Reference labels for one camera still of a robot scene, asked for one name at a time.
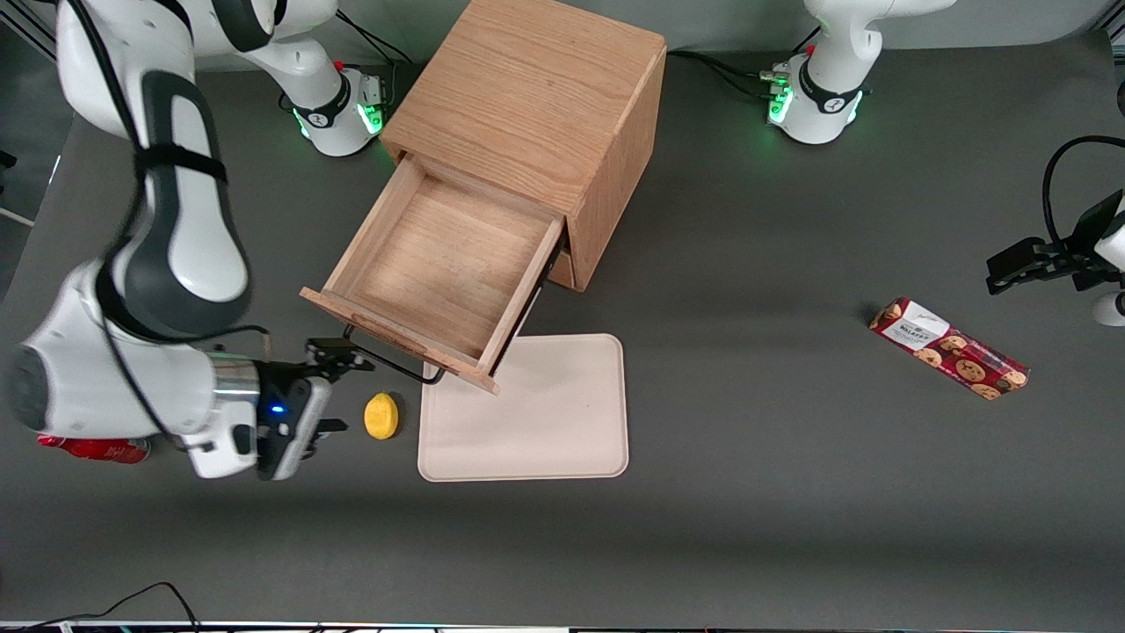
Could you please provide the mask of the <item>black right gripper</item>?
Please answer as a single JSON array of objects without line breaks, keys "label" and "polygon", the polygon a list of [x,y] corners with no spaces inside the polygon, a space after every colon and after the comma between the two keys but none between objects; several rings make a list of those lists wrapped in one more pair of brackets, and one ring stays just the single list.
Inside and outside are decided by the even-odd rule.
[{"label": "black right gripper", "polygon": [[342,419],[321,419],[326,408],[326,381],[338,382],[353,370],[374,372],[374,362],[348,338],[306,340],[306,367],[256,363],[256,473],[290,478],[317,435],[346,432]]}]

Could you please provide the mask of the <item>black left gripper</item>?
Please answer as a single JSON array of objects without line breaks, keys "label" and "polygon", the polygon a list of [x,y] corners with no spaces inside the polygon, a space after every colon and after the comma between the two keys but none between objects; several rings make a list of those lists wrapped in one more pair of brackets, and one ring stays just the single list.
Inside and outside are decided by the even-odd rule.
[{"label": "black left gripper", "polygon": [[1122,286],[1122,263],[1112,263],[1108,256],[1098,255],[1094,250],[1112,236],[1122,236],[1120,193],[1112,193],[1086,209],[1066,237],[1059,236],[1056,227],[1052,227],[1051,239],[1058,247],[1058,255],[1048,242],[1026,237],[1016,242],[1009,253],[989,257],[988,293],[1004,293],[1012,286],[1046,280],[1048,275],[1053,280],[1069,278],[1078,292],[1102,283]]}]

